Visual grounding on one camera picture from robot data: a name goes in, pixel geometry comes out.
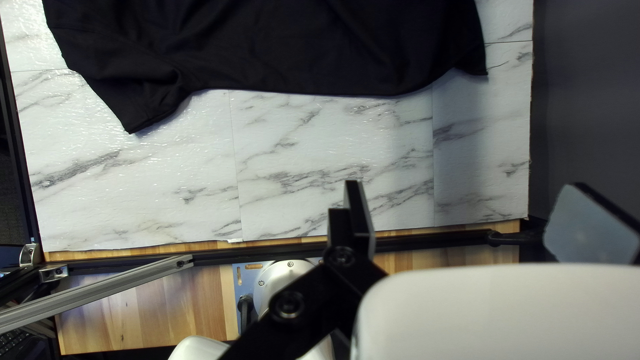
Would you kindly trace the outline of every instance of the screw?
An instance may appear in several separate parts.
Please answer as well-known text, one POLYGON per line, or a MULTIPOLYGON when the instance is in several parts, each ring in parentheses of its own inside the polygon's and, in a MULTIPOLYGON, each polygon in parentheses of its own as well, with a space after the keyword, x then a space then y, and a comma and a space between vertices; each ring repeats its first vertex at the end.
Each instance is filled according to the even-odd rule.
POLYGON ((297 291, 285 291, 275 300, 275 314, 281 319, 295 319, 304 308, 302 294, 297 291))
POLYGON ((347 267, 353 264, 355 258, 353 257, 353 250, 346 246, 338 246, 329 255, 329 260, 337 266, 347 267))

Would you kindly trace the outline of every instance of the marble surface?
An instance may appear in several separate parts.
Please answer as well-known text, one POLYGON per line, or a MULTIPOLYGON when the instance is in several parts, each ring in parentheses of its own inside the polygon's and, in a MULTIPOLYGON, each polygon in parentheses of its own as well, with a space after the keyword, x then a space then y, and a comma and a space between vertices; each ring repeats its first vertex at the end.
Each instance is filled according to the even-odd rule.
POLYGON ((66 69, 40 0, 0 0, 45 251, 324 234, 348 178, 377 230, 526 216, 532 1, 476 3, 488 78, 393 98, 209 90, 128 135, 66 69))
POLYGON ((228 91, 129 135, 75 72, 12 76, 45 251, 243 237, 228 91))
POLYGON ((0 0, 0 20, 11 71, 67 68, 41 0, 0 0))
POLYGON ((486 53, 488 77, 432 84, 436 226, 527 216, 532 44, 486 53))
POLYGON ((533 0, 476 0, 484 42, 532 40, 533 0))
POLYGON ((376 229, 433 224, 431 91, 371 99, 231 91, 243 234, 326 234, 345 179, 376 229))

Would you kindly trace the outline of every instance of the wooden panel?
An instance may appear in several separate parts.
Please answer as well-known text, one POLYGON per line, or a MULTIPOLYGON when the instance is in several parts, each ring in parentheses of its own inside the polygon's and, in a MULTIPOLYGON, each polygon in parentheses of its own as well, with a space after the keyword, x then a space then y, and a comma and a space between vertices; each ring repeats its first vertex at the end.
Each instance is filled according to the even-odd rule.
MULTIPOLYGON (((73 276, 59 290, 108 275, 73 276)), ((234 297, 230 265, 189 268, 56 316, 61 353, 176 345, 189 335, 235 339, 234 297)))
MULTIPOLYGON (((429 233, 441 233, 444 231, 475 230, 475 229, 487 229, 487 228, 500 231, 501 233, 515 233, 519 231, 520 221, 516 219, 516 220, 505 220, 501 222, 486 222, 482 224, 449 225, 449 226, 441 226, 441 227, 423 227, 420 229, 376 231, 376 236, 429 234, 429 233)), ((278 245, 278 244, 290 244, 290 243, 307 243, 307 242, 319 242, 319 241, 326 241, 326 236, 307 236, 304 238, 255 240, 255 241, 243 241, 238 243, 229 243, 227 241, 198 241, 194 243, 176 243, 176 244, 166 244, 166 245, 156 245, 156 246, 149 246, 149 247, 136 247, 131 249, 116 249, 116 250, 55 251, 55 252, 45 252, 44 256, 47 261, 65 261, 65 260, 80 260, 80 259, 113 258, 117 256, 129 256, 129 255, 167 254, 172 252, 231 249, 234 247, 253 247, 253 246, 278 245)))
MULTIPOLYGON (((456 225, 444 229, 452 231, 486 228, 506 233, 518 231, 518 224, 503 222, 456 225)), ((435 232, 443 231, 443 228, 385 231, 379 232, 378 236, 412 234, 419 231, 435 232)), ((316 236, 283 241, 325 240, 323 236, 316 236)), ((268 243, 279 243, 279 240, 268 240, 268 243)), ((156 251, 158 247, 154 248, 156 249, 144 249, 156 251)), ((390 274, 443 266, 514 263, 518 261, 518 247, 493 248, 488 245, 476 245, 415 250, 377 254, 374 261, 390 274)), ((108 275, 73 276, 61 284, 59 290, 90 283, 106 276, 108 275)), ((189 268, 66 311, 58 315, 56 320, 62 354, 176 345, 189 335, 202 335, 216 340, 233 340, 238 334, 233 269, 230 265, 189 268)))

